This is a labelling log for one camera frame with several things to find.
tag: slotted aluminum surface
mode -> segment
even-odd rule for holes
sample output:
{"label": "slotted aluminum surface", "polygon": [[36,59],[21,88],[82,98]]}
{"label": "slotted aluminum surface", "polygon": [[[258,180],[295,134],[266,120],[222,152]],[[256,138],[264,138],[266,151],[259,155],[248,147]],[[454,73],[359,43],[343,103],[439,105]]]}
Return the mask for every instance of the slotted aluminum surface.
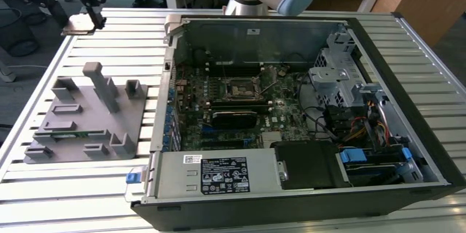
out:
{"label": "slotted aluminum surface", "polygon": [[[212,14],[212,10],[106,9],[104,30],[67,37],[44,78],[0,149],[0,232],[156,232],[131,211],[123,195],[126,174],[148,163],[158,85],[164,56],[167,14]],[[361,20],[403,87],[466,174],[466,99],[445,66],[426,55],[425,46],[390,14],[313,12],[304,16],[354,16]],[[139,79],[150,86],[138,158],[132,160],[27,165],[24,150],[51,106],[57,76],[90,85],[83,65],[99,61],[115,84]],[[365,62],[373,78],[374,74]],[[389,216],[307,223],[250,226],[214,232],[466,232],[466,191],[437,201],[410,205]]]}

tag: blue latch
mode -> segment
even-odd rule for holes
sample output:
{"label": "blue latch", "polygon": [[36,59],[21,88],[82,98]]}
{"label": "blue latch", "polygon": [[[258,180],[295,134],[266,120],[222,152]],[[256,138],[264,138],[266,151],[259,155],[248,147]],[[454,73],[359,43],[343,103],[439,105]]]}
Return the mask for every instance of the blue latch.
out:
{"label": "blue latch", "polygon": [[170,143],[170,137],[168,136],[163,136],[163,145],[168,146]]}
{"label": "blue latch", "polygon": [[403,152],[406,160],[410,160],[413,158],[413,154],[411,154],[409,148],[403,147],[403,149],[401,151]]}
{"label": "blue latch", "polygon": [[172,99],[175,96],[175,89],[170,88],[168,89],[168,99]]}
{"label": "blue latch", "polygon": [[365,151],[361,148],[343,150],[343,152],[341,153],[341,158],[343,163],[367,161]]}
{"label": "blue latch", "polygon": [[126,183],[127,184],[139,184],[140,183],[140,173],[128,173],[126,175]]}

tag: warning label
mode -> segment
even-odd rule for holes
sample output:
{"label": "warning label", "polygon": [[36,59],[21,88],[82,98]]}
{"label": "warning label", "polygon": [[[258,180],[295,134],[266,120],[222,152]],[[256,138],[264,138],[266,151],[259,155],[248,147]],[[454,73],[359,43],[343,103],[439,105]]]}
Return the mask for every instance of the warning label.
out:
{"label": "warning label", "polygon": [[202,159],[202,193],[250,192],[246,158]]}

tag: yellow wire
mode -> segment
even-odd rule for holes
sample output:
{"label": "yellow wire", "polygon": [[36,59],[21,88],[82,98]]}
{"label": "yellow wire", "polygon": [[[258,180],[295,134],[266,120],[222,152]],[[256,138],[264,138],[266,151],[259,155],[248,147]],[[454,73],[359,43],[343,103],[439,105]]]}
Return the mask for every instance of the yellow wire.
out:
{"label": "yellow wire", "polygon": [[385,128],[385,125],[382,125],[382,123],[378,123],[377,125],[381,126],[381,127],[383,128],[383,135],[386,135],[387,129]]}
{"label": "yellow wire", "polygon": [[362,135],[365,132],[366,132],[366,128],[363,128],[362,130],[359,130],[358,132],[355,132],[355,133],[351,135],[351,137],[349,137],[349,138],[345,140],[345,142],[346,142],[346,141],[350,141],[351,139],[354,139],[355,137],[358,137],[359,135]]}

